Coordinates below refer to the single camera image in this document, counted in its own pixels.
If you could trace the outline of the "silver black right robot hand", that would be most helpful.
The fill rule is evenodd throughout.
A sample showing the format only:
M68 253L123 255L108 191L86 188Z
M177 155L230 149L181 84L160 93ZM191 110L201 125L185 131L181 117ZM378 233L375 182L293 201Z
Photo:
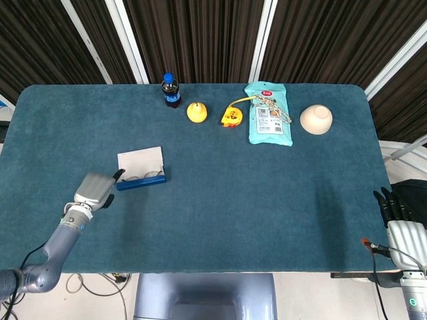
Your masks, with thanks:
M373 192L386 228L389 256L402 271L426 273L426 220L401 196L383 187Z

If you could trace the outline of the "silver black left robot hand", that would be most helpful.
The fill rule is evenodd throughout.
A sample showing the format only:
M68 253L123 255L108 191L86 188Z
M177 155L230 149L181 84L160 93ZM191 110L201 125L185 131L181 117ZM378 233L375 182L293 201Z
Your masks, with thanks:
M74 195L76 203L88 205L92 211L107 209L114 200L113 187L125 169L119 169L114 175L89 172Z

